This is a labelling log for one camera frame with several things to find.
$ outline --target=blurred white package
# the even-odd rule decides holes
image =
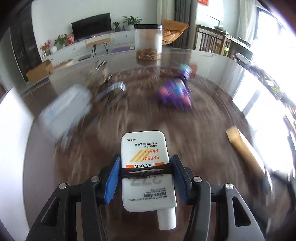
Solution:
[[[42,132],[57,142],[90,112],[90,100],[89,89],[73,85],[42,110],[38,117]]]

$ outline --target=black television screen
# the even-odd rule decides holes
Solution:
[[[111,31],[110,13],[92,16],[72,23],[75,40]]]

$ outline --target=orange chair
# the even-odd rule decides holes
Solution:
[[[163,45],[176,41],[186,31],[189,24],[178,21],[163,20]]]

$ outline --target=red wall decoration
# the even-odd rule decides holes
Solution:
[[[197,1],[202,4],[209,5],[209,0],[197,0]]]

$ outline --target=number 377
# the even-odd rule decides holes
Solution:
[[[141,186],[141,185],[152,185],[152,184],[160,184],[161,183],[161,180],[158,179],[156,180],[157,178],[154,177],[152,178],[152,182],[148,182],[148,179],[145,178],[143,180],[139,180],[139,179],[134,179],[132,182],[131,182],[131,186]]]

